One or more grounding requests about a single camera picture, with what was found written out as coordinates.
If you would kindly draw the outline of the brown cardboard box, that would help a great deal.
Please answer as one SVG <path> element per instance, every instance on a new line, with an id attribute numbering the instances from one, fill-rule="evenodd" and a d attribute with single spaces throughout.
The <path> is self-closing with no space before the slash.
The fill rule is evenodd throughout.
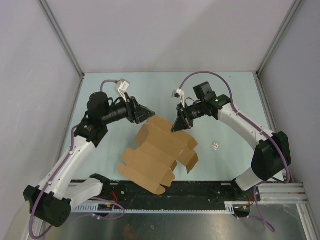
<path id="1" fill-rule="evenodd" d="M 123 177 L 154 195 L 172 185 L 178 164 L 190 173 L 199 161 L 198 142 L 185 131 L 171 132 L 172 127 L 158 115 L 149 118 L 135 137 L 137 148 L 126 148 L 118 166 Z"/>

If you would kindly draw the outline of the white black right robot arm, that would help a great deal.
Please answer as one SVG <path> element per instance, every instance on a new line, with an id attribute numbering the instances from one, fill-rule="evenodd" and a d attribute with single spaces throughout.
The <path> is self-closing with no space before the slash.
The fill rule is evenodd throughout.
<path id="1" fill-rule="evenodd" d="M 189 130 L 194 126 L 194 120 L 209 116 L 233 129 L 254 151 L 250 167 L 234 179 L 236 185 L 230 188 L 235 200 L 242 201 L 250 188 L 272 179 L 282 170 L 288 170 L 292 160 L 289 139 L 284 132 L 275 133 L 253 122 L 228 96 L 217 96 L 208 82 L 195 86 L 193 91 L 197 101 L 192 105 L 186 104 L 182 89 L 172 93 L 173 98 L 180 100 L 176 107 L 177 118 L 171 128 L 173 133 Z"/>

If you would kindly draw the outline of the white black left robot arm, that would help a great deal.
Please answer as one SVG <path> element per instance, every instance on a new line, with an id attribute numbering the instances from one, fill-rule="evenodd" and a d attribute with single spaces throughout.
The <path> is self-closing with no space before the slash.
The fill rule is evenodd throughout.
<path id="1" fill-rule="evenodd" d="M 36 187 L 28 185 L 23 192 L 25 201 L 30 203 L 29 226 L 33 226 L 34 218 L 39 218 L 58 228 L 67 221 L 71 210 L 83 202 L 93 197 L 107 199 L 111 188 L 104 184 L 106 178 L 101 175 L 95 174 L 73 189 L 68 186 L 85 159 L 108 133 L 109 124 L 122 119 L 140 124 L 155 114 L 127 93 L 112 104 L 106 93 L 93 93 L 84 117 L 71 130 L 70 147 Z"/>

